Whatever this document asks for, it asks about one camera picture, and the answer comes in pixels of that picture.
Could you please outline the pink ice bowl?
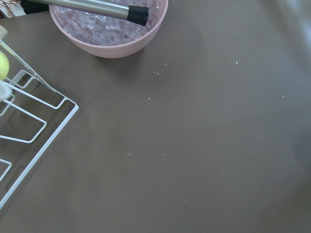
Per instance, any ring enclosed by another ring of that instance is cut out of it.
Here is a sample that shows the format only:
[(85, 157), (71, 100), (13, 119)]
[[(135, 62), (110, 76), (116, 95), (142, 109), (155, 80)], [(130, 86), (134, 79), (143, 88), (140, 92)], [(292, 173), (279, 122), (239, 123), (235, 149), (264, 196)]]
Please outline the pink ice bowl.
[(165, 17), (168, 1), (123, 0), (122, 3), (148, 7), (146, 25), (60, 6), (49, 6), (49, 10), (57, 28), (80, 49), (102, 58), (122, 58), (150, 43)]

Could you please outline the steel muddler black tip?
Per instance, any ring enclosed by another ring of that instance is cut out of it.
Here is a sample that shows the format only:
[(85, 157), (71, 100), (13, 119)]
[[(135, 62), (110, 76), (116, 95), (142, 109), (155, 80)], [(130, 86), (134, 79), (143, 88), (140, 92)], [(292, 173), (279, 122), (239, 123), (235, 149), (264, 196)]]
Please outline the steel muddler black tip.
[(149, 16), (148, 7), (125, 5), (108, 0), (32, 0), (31, 2), (118, 18), (142, 26), (147, 24)]

